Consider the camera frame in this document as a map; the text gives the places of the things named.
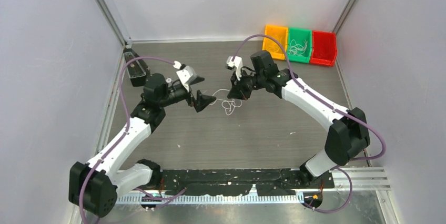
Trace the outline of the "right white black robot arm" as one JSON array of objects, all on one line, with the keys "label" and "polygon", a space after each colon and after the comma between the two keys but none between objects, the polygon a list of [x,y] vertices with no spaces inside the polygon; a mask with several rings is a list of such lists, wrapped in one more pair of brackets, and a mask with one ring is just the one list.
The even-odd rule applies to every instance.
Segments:
[{"label": "right white black robot arm", "polygon": [[299,168],[303,185],[314,187],[322,174],[347,164],[370,145],[369,131],[364,126],[366,116],[361,109],[349,110],[320,95],[293,71],[280,70],[265,50],[252,54],[250,60],[254,69],[247,73],[241,57],[228,57],[226,67],[233,70],[229,99],[247,100],[252,91],[265,89],[302,109],[327,131],[323,150]]}]

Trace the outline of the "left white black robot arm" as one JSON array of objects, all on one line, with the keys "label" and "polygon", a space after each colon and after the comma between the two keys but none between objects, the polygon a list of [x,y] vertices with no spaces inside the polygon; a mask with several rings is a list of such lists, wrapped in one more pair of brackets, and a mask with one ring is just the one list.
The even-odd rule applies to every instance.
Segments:
[{"label": "left white black robot arm", "polygon": [[119,197],[145,185],[156,189],[161,183],[160,166],[142,159],[131,168],[118,173],[119,168],[136,147],[147,139],[165,118],[165,107],[186,101],[196,112],[204,110],[216,100],[214,96],[197,91],[191,85],[205,79],[180,70],[178,79],[168,84],[164,75],[156,73],[147,77],[141,101],[129,115],[128,122],[104,149],[87,163],[76,162],[69,171],[69,202],[98,218],[107,216]]}]

